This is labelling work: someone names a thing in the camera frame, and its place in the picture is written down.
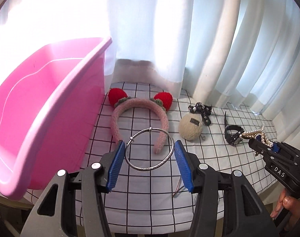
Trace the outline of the right hand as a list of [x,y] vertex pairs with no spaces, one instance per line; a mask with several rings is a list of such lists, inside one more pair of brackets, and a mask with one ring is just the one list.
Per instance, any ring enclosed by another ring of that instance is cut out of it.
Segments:
[[287,209],[291,213],[291,217],[285,226],[285,230],[290,231],[300,219],[300,199],[291,197],[285,188],[280,193],[270,217],[275,219],[282,208]]

